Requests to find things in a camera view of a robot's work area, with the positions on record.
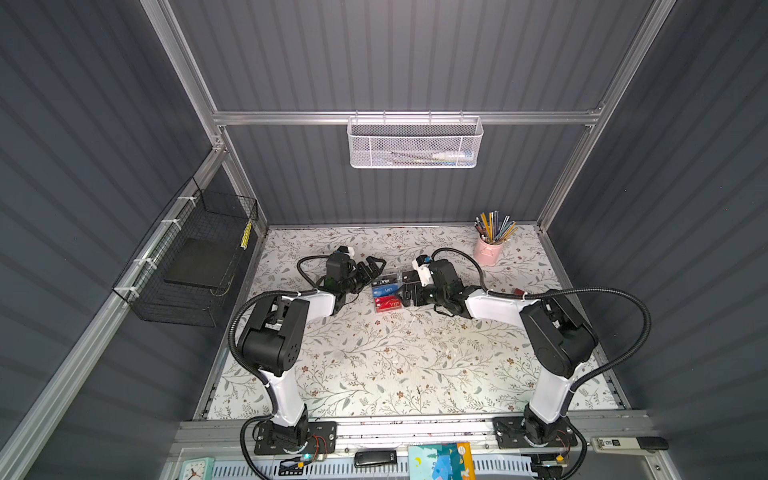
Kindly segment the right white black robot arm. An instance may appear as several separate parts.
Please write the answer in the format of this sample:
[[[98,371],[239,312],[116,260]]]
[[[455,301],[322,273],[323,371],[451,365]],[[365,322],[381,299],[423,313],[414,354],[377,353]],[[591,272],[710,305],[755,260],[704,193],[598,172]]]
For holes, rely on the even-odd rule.
[[[496,321],[525,331],[541,370],[517,429],[533,446],[543,446],[568,429],[575,383],[598,344],[567,296],[555,290],[547,293],[547,298],[535,298],[493,292],[484,282],[466,285],[450,261],[426,255],[401,274],[397,291],[406,306],[431,305],[449,317]]]

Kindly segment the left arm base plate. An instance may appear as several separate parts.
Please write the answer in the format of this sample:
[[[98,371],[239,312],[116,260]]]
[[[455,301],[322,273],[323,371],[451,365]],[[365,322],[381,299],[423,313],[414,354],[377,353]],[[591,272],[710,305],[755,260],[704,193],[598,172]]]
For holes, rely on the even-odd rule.
[[[338,423],[312,421],[294,427],[265,422],[252,434],[256,455],[330,454],[335,452]]]

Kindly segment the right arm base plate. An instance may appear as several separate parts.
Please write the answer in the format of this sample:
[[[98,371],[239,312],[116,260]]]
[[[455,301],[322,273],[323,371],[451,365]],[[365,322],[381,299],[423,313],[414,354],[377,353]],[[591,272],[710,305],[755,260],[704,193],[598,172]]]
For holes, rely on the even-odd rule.
[[[537,417],[501,416],[492,419],[496,441],[502,449],[565,447],[579,444],[566,417],[545,423]]]

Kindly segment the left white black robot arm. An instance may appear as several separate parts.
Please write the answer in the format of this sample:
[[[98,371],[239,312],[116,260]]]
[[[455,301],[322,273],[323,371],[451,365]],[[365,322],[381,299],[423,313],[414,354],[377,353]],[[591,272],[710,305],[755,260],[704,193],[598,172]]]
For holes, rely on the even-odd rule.
[[[293,371],[307,324],[334,316],[382,275],[387,261],[368,256],[357,262],[352,250],[340,247],[328,255],[311,255],[296,268],[310,288],[265,291],[246,300],[227,326],[230,355],[265,387],[270,412],[259,417],[274,431],[298,443],[308,434],[308,411]]]

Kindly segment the clear plastic organizer box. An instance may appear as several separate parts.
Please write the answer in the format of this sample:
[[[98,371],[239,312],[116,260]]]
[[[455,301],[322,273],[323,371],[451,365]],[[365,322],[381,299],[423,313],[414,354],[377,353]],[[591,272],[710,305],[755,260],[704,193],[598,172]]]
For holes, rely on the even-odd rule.
[[[376,313],[404,308],[399,299],[399,291],[403,288],[401,281],[403,272],[386,274],[373,281],[371,289]]]

